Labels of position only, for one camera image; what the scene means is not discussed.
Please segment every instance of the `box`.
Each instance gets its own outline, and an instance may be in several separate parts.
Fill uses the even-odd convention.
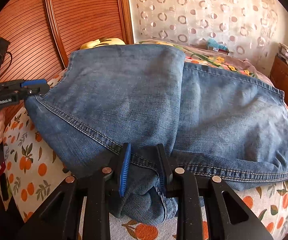
[[[229,54],[229,50],[224,50],[224,49],[218,49],[218,48],[214,48],[214,47],[208,47],[208,50],[212,50],[212,51],[217,51],[223,54],[228,55]]]

